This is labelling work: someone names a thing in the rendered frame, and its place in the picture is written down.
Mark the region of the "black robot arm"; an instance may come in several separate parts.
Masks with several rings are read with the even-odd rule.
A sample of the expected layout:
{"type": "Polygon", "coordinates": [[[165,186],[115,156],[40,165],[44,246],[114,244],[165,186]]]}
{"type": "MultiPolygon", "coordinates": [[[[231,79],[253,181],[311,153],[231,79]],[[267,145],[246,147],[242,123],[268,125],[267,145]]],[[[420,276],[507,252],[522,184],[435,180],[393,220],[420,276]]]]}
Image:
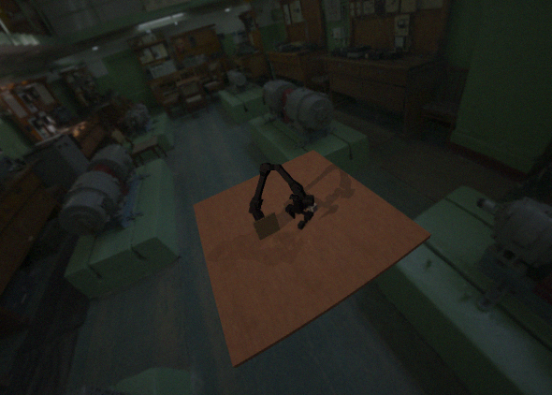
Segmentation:
{"type": "Polygon", "coordinates": [[[314,206],[314,195],[307,195],[303,190],[303,186],[296,182],[282,167],[282,165],[271,165],[271,163],[263,163],[260,165],[260,177],[255,190],[254,197],[250,202],[249,213],[253,215],[254,220],[258,221],[264,218],[263,212],[260,210],[264,199],[261,198],[266,179],[272,170],[277,170],[279,174],[289,184],[290,189],[294,193],[289,199],[293,199],[294,206],[299,207],[303,204],[305,211],[307,207],[314,206]]]}

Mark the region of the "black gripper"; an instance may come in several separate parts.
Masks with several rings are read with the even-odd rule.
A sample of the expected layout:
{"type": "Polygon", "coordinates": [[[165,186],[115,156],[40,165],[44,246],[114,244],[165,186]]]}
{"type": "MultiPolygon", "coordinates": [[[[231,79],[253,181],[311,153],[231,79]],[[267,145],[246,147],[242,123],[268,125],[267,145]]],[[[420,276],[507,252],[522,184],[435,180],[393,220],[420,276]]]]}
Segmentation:
{"type": "Polygon", "coordinates": [[[303,208],[303,204],[299,207],[296,207],[292,204],[289,204],[286,208],[285,208],[285,211],[287,213],[289,213],[294,219],[296,219],[296,216],[295,216],[295,213],[297,214],[303,214],[304,215],[304,221],[305,223],[307,224],[308,221],[311,221],[311,219],[313,218],[314,216],[314,213],[313,212],[310,212],[310,211],[307,211],[307,212],[304,212],[304,208],[303,208]]]}

